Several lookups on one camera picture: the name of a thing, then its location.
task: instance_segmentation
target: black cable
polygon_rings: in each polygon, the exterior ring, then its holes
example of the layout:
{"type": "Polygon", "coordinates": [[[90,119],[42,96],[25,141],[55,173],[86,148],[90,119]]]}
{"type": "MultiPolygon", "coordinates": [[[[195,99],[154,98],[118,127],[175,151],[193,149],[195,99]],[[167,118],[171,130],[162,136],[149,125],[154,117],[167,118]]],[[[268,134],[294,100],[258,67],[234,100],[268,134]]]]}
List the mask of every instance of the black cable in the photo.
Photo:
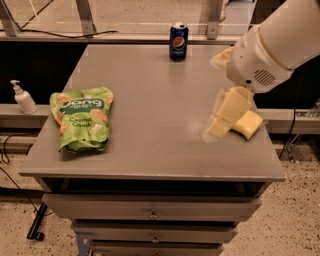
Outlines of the black cable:
{"type": "MultiPolygon", "coordinates": [[[[296,123],[296,108],[294,108],[294,110],[293,110],[293,121],[292,121],[292,123],[291,123],[291,127],[290,127],[290,130],[289,130],[289,133],[288,133],[288,134],[292,134],[293,127],[294,127],[295,123],[296,123]]],[[[289,141],[290,141],[290,138],[289,138],[289,139],[286,141],[286,143],[283,145],[282,150],[281,150],[281,153],[280,153],[280,156],[279,156],[279,159],[281,159],[282,154],[283,154],[285,148],[287,147],[289,141]]]]}
{"type": "Polygon", "coordinates": [[[36,29],[22,29],[21,32],[44,33],[44,34],[48,34],[48,35],[51,35],[51,36],[58,36],[58,37],[76,39],[76,38],[87,38],[87,37],[101,35],[101,34],[118,33],[119,31],[117,31],[117,30],[106,30],[106,31],[102,31],[102,32],[96,32],[96,33],[87,34],[87,35],[81,35],[81,36],[66,36],[66,35],[61,35],[61,34],[57,34],[57,33],[53,33],[53,32],[48,32],[48,31],[43,31],[43,30],[36,30],[36,29]]]}
{"type": "MultiPolygon", "coordinates": [[[[0,170],[1,170],[5,175],[7,175],[7,177],[11,180],[11,182],[12,182],[18,189],[22,190],[22,188],[11,178],[11,176],[10,176],[2,167],[0,167],[0,170]]],[[[31,203],[31,205],[33,206],[33,208],[34,208],[34,211],[33,211],[33,212],[38,213],[39,210],[37,209],[37,207],[35,206],[35,204],[32,202],[32,200],[30,199],[30,197],[28,197],[27,195],[25,195],[25,198],[26,198],[26,199],[31,203]]],[[[53,214],[53,213],[54,213],[54,212],[52,211],[52,212],[44,215],[44,217],[49,216],[49,215],[51,215],[51,214],[53,214]]]]}
{"type": "MultiPolygon", "coordinates": [[[[8,157],[8,155],[7,155],[7,152],[6,152],[6,143],[7,143],[7,141],[8,141],[10,138],[12,138],[12,137],[14,137],[14,136],[32,136],[32,135],[36,135],[36,134],[33,134],[33,133],[20,133],[20,134],[12,134],[12,135],[9,135],[9,136],[6,138],[6,140],[4,141],[4,143],[3,143],[3,152],[2,152],[1,149],[0,149],[2,162],[5,163],[5,164],[9,164],[9,163],[10,163],[10,159],[9,159],[9,157],[8,157]]],[[[33,144],[31,144],[31,145],[28,147],[27,152],[26,152],[26,155],[28,154],[28,152],[29,152],[29,150],[30,150],[30,148],[31,148],[32,146],[33,146],[33,144]]],[[[1,170],[4,174],[6,174],[6,176],[11,180],[11,182],[12,182],[18,189],[22,190],[21,187],[11,178],[11,176],[10,176],[2,167],[0,167],[0,170],[1,170]]],[[[32,202],[32,200],[31,200],[27,195],[25,195],[25,198],[32,204],[32,206],[33,206],[33,208],[34,208],[34,212],[38,213],[38,209],[37,209],[37,207],[35,206],[35,204],[32,202]]],[[[44,215],[44,217],[49,216],[49,215],[51,215],[51,214],[53,214],[53,213],[54,213],[54,212],[50,212],[50,213],[44,215]]]]}
{"type": "MultiPolygon", "coordinates": [[[[295,99],[295,102],[294,102],[294,110],[293,110],[293,120],[292,120],[292,123],[291,123],[291,127],[290,127],[290,130],[289,130],[289,135],[292,134],[292,131],[293,131],[293,128],[294,128],[294,125],[296,123],[296,111],[297,111],[297,103],[298,103],[298,99],[299,99],[299,96],[300,96],[300,91],[302,89],[302,82],[303,82],[303,78],[305,77],[305,74],[306,74],[306,71],[308,69],[308,66],[309,66],[309,63],[306,63],[305,65],[305,68],[303,70],[303,73],[302,73],[302,78],[300,79],[300,82],[299,82],[299,93],[296,93],[296,99],[295,99]]],[[[279,160],[281,160],[281,157],[282,157],[282,154],[285,150],[285,148],[287,147],[288,143],[290,141],[290,138],[286,141],[286,143],[283,145],[282,147],[282,150],[281,150],[281,153],[280,153],[280,156],[279,156],[279,160]]]]}
{"type": "MultiPolygon", "coordinates": [[[[20,188],[20,186],[11,178],[11,176],[2,168],[2,167],[0,167],[0,170],[5,174],[5,175],[7,175],[7,177],[12,181],[12,183],[18,188],[18,189],[20,189],[20,190],[22,190],[21,188],[20,188]]],[[[26,196],[25,195],[25,197],[28,199],[28,201],[32,204],[32,206],[34,207],[34,212],[38,212],[38,209],[37,209],[37,207],[34,205],[34,203],[32,202],[32,200],[28,197],[28,196],[26,196]]]]}
{"type": "MultiPolygon", "coordinates": [[[[6,138],[6,140],[4,141],[4,143],[3,143],[3,150],[0,149],[1,161],[4,164],[9,164],[10,163],[10,159],[9,159],[9,157],[7,155],[7,152],[6,152],[6,144],[7,144],[8,140],[10,138],[12,138],[12,137],[34,136],[34,135],[36,135],[36,134],[34,134],[34,133],[18,133],[18,134],[9,135],[6,138]]],[[[29,150],[30,150],[31,147],[32,147],[32,145],[28,147],[26,154],[29,153],[29,150]]]]}

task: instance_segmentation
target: table top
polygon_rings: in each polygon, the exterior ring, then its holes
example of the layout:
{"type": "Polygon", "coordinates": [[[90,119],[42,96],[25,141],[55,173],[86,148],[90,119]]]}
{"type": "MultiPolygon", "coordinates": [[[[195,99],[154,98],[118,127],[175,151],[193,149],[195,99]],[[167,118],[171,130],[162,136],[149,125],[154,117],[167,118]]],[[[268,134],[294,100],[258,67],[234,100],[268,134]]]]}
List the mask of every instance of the table top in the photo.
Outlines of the table top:
{"type": "Polygon", "coordinates": [[[169,60],[166,45],[89,45],[65,91],[105,86],[114,93],[110,139],[103,152],[58,151],[59,125],[49,115],[20,174],[39,177],[206,181],[282,181],[264,127],[247,142],[229,132],[201,138],[219,91],[233,86],[209,59],[221,45],[189,45],[169,60]]]}

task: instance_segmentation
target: pepsi can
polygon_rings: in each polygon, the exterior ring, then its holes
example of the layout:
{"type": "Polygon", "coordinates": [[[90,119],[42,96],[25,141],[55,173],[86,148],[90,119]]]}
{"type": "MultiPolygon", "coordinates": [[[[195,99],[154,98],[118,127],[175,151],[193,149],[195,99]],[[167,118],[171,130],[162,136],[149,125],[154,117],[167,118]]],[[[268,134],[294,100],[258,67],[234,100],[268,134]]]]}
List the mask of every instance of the pepsi can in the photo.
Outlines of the pepsi can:
{"type": "Polygon", "coordinates": [[[183,61],[187,55],[188,27],[182,22],[176,22],[170,29],[170,58],[173,61],[183,61]]]}

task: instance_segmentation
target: drawer handle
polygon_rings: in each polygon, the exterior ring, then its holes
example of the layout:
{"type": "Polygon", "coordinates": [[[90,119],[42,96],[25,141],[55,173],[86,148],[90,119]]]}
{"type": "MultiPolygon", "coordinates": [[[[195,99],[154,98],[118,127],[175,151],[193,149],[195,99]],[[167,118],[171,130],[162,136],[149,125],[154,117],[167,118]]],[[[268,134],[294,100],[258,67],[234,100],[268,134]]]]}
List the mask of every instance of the drawer handle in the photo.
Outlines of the drawer handle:
{"type": "Polygon", "coordinates": [[[152,210],[151,214],[149,215],[150,220],[157,220],[158,215],[156,214],[155,210],[152,210]]]}
{"type": "Polygon", "coordinates": [[[158,244],[158,243],[160,243],[160,241],[159,241],[159,239],[158,239],[157,236],[154,236],[153,239],[151,240],[151,242],[152,242],[153,244],[158,244]]]}

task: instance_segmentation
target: metal rod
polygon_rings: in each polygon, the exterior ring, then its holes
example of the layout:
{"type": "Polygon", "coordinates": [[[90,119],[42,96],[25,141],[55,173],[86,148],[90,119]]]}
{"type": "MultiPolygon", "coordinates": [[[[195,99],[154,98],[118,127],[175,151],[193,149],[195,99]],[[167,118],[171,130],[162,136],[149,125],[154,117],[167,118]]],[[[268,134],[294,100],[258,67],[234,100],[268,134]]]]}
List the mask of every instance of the metal rod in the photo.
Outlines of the metal rod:
{"type": "Polygon", "coordinates": [[[78,12],[81,19],[82,32],[84,35],[95,33],[96,27],[93,23],[90,4],[88,0],[76,0],[78,12]]]}
{"type": "Polygon", "coordinates": [[[38,229],[41,225],[42,219],[46,213],[48,206],[45,205],[44,203],[41,203],[40,209],[37,212],[37,216],[34,219],[32,226],[29,230],[29,233],[27,235],[28,239],[31,240],[37,240],[37,241],[42,241],[44,239],[44,234],[41,232],[38,232],[38,229]]]}
{"type": "Polygon", "coordinates": [[[207,38],[216,39],[219,31],[223,0],[210,0],[207,38]]]}
{"type": "Polygon", "coordinates": [[[0,19],[7,36],[15,37],[20,33],[20,28],[14,22],[4,0],[0,0],[0,19]]]}

